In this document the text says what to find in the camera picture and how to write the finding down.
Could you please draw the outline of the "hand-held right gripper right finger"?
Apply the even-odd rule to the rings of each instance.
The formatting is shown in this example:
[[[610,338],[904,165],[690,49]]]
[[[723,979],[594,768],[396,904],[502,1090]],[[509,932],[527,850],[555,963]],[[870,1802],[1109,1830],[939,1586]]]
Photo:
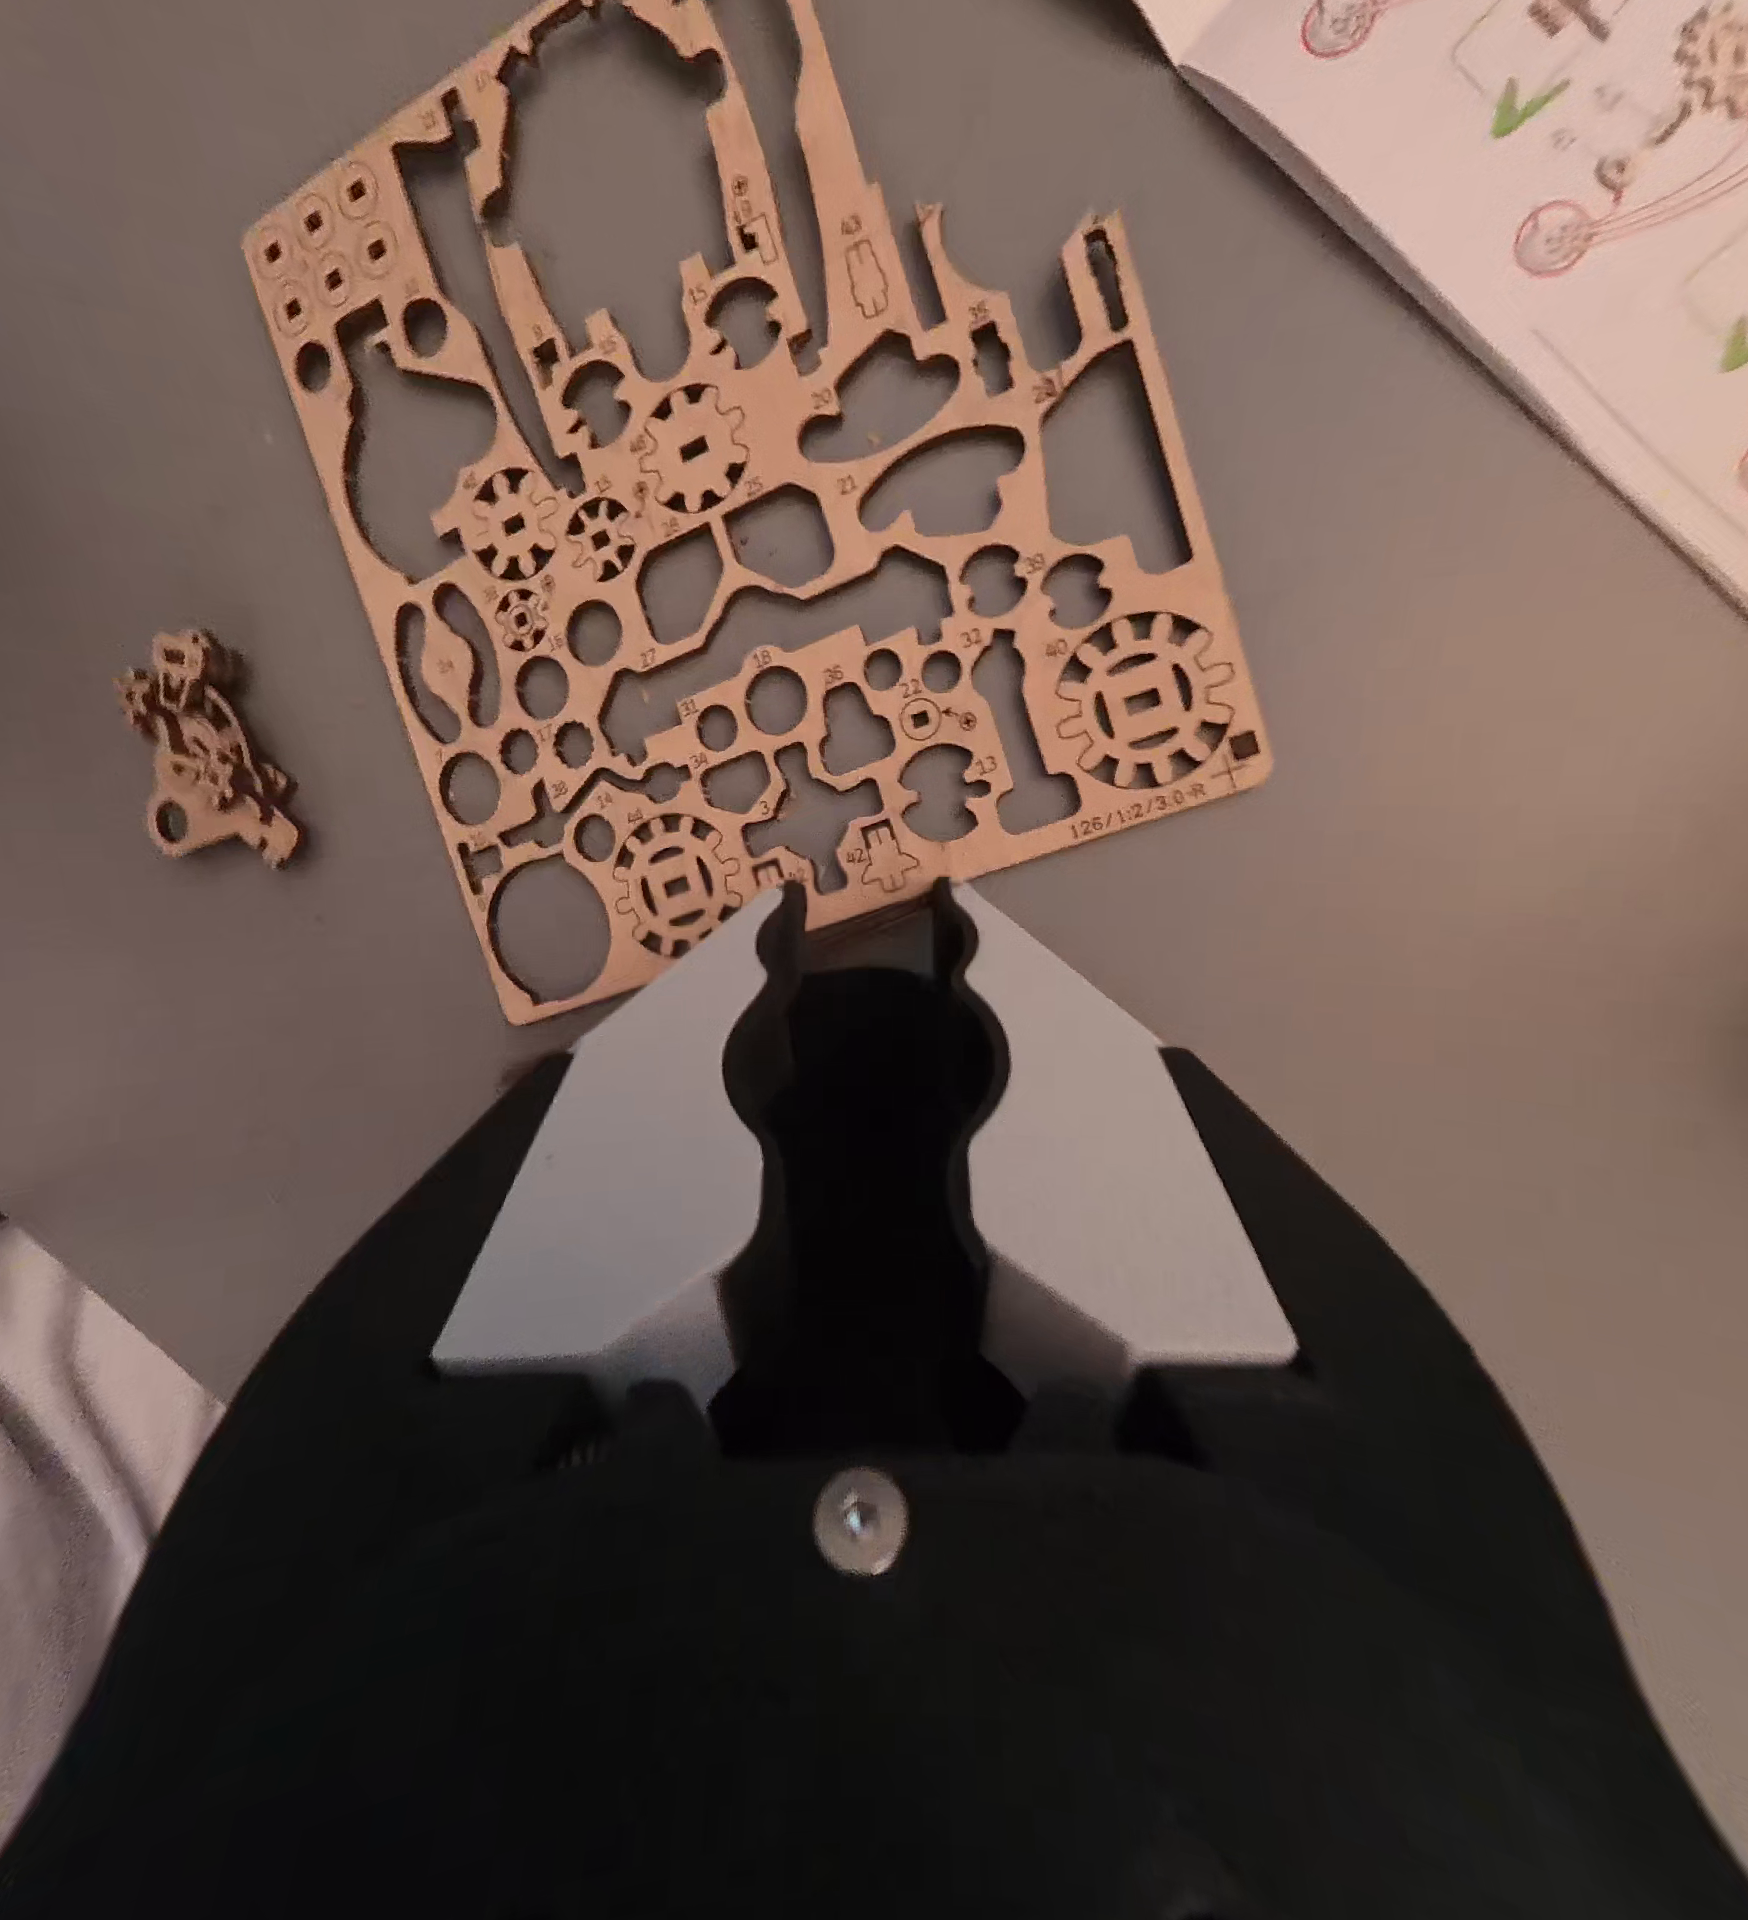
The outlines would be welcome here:
[[[936,961],[993,1059],[966,1145],[983,1355],[1004,1375],[1292,1361],[1157,1038],[972,886],[932,900]]]

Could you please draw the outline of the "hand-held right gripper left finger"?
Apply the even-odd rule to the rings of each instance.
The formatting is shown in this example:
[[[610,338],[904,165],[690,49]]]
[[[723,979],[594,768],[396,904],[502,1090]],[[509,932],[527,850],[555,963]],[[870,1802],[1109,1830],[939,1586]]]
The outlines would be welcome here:
[[[574,1048],[431,1360],[456,1375],[729,1375],[720,1279],[755,1235],[766,1153],[726,1059],[771,981],[757,895]]]

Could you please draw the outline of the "laser-cut wooden parts sheet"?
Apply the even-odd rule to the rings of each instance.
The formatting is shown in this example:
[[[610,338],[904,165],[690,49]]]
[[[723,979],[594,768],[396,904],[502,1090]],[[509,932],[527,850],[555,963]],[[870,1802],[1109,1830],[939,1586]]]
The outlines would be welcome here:
[[[923,311],[813,3],[787,5],[823,317],[707,3],[628,3],[704,108],[729,261],[683,364],[574,342],[494,232],[540,3],[242,238],[502,1015],[645,987],[755,895],[819,927],[1259,788],[1270,740],[1118,214],[1077,344],[915,209]]]

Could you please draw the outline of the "small wooden gear assembly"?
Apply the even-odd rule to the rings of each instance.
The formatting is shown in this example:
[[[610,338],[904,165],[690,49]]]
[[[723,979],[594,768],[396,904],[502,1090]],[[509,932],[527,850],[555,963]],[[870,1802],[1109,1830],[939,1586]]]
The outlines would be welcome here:
[[[242,721],[240,658],[203,629],[152,639],[145,666],[116,676],[119,709],[152,751],[145,830],[169,858],[228,843],[279,870],[303,845],[292,778],[261,756]]]

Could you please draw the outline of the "person in white shirt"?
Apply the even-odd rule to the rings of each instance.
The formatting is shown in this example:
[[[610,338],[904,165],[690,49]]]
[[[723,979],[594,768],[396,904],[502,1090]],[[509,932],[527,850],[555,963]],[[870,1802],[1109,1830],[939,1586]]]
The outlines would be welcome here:
[[[0,1847],[223,1404],[0,1218]]]

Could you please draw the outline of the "illustrated instruction booklet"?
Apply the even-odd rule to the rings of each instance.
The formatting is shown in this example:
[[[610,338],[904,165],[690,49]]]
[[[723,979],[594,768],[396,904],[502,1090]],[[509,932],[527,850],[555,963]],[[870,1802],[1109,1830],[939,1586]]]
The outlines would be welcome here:
[[[1748,2],[1143,2],[1209,105],[1748,615]]]

